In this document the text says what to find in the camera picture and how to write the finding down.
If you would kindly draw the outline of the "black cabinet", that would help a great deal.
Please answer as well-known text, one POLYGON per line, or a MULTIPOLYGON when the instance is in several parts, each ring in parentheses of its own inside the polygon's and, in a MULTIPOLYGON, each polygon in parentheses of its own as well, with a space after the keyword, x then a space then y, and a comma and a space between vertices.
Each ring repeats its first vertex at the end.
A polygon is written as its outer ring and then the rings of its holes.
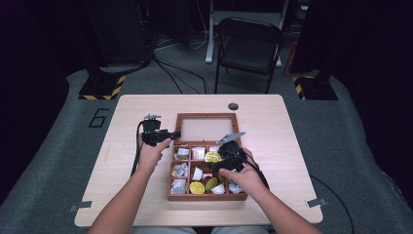
POLYGON ((150 63, 153 24, 143 0, 86 0, 86 6, 108 65, 150 63))

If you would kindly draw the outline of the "wooden box with glass lid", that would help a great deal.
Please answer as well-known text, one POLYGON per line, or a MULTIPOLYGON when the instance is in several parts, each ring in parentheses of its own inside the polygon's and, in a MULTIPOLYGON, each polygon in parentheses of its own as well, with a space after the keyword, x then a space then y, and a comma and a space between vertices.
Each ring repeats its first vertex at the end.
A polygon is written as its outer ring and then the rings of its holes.
POLYGON ((176 131, 181 131, 180 138, 173 143, 171 161, 169 166, 169 184, 168 199, 179 202, 199 202, 199 201, 244 201, 246 194, 244 192, 233 194, 229 191, 230 179, 222 176, 215 168, 209 168, 204 160, 194 160, 192 158, 192 148, 204 146, 206 154, 211 146, 219 146, 217 142, 228 134, 240 133, 238 119, 234 113, 179 113, 176 119, 176 131), (178 156, 178 148, 188 148, 189 156, 178 156), (172 176, 172 167, 176 164, 186 163, 189 168, 187 177, 172 176), (194 169, 200 168, 204 174, 200 182, 206 185, 207 181, 217 178, 217 185, 223 183, 225 186, 224 194, 213 194, 206 191, 204 194, 192 194, 189 190, 189 184, 192 181, 194 169), (186 180, 185 194, 171 194, 170 186, 174 179, 186 180))

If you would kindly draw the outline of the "black stand with striped base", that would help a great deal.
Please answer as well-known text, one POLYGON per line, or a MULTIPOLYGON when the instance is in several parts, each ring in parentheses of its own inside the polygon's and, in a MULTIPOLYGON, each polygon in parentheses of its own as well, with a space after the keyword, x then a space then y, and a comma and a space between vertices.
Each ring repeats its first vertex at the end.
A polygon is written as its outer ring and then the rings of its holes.
POLYGON ((120 92, 125 75, 101 69, 103 52, 100 48, 96 27, 89 7, 90 0, 81 0, 84 22, 79 29, 79 56, 88 72, 88 79, 79 92, 79 98, 88 100, 114 99, 120 92))
POLYGON ((295 80, 301 97, 310 100, 337 100, 329 78, 330 55, 334 48, 332 6, 328 0, 311 0, 294 53, 291 72, 299 74, 295 80))

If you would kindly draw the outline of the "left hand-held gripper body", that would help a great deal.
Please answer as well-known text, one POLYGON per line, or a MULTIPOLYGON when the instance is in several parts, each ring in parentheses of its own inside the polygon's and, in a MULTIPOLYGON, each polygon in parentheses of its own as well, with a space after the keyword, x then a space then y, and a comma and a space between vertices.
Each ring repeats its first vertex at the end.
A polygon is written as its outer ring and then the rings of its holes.
POLYGON ((151 146, 156 146, 159 142, 168 137, 167 130, 161 130, 160 116, 147 115, 143 120, 142 140, 151 146))

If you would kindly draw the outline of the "black folding chair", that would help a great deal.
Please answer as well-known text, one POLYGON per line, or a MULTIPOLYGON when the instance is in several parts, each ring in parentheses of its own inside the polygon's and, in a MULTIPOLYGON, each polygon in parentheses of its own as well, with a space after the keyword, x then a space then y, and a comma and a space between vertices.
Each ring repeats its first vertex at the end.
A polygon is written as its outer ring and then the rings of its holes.
POLYGON ((266 76, 269 93, 283 42, 275 25, 252 19, 226 18, 217 25, 218 56, 214 92, 218 91, 220 68, 266 76))

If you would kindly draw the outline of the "person's right hand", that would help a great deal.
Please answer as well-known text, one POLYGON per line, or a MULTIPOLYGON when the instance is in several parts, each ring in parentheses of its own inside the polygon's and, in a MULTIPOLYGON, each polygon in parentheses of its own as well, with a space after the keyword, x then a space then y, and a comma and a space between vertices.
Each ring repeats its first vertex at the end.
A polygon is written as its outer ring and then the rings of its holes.
POLYGON ((243 192, 247 193, 255 202, 259 202, 268 196, 269 190, 263 183, 257 170, 259 166, 255 163, 252 153, 244 148, 247 162, 240 172, 231 172, 226 169, 220 169, 219 172, 238 184, 243 192))

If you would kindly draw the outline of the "person's left hand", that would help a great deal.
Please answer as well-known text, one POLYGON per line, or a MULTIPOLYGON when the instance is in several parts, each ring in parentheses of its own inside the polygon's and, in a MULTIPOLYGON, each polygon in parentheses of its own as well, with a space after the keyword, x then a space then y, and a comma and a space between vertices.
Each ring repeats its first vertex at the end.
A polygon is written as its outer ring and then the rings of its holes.
POLYGON ((155 171, 155 168, 158 162, 163 157, 163 150, 168 148, 171 143, 171 139, 167 138, 162 142, 158 143, 156 146, 151 146, 146 144, 142 139, 139 141, 139 160, 137 171, 142 173, 146 172, 147 174, 152 174, 155 171))

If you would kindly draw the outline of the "grey tape piece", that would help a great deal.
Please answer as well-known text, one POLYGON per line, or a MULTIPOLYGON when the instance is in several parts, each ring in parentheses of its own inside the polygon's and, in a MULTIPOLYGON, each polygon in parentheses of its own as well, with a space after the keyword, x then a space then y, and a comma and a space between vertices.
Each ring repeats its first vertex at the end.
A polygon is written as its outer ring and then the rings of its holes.
POLYGON ((323 198, 320 198, 320 199, 316 198, 316 199, 313 199, 313 200, 307 200, 306 204, 309 208, 313 208, 313 207, 317 207, 317 206, 322 207, 322 206, 327 205, 327 201, 323 198))
POLYGON ((79 209, 90 208, 93 201, 81 201, 76 205, 71 205, 68 209, 70 213, 76 213, 79 209))

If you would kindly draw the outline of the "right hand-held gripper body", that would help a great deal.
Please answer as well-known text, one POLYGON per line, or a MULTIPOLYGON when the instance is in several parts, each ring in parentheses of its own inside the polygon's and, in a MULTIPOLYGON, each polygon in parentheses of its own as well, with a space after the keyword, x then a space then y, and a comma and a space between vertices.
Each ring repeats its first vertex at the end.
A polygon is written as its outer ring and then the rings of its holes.
POLYGON ((216 171, 226 169, 232 172, 240 172, 244 168, 246 155, 237 142, 237 139, 243 135, 244 132, 228 134, 217 142, 221 161, 225 161, 227 166, 226 168, 215 168, 216 171))

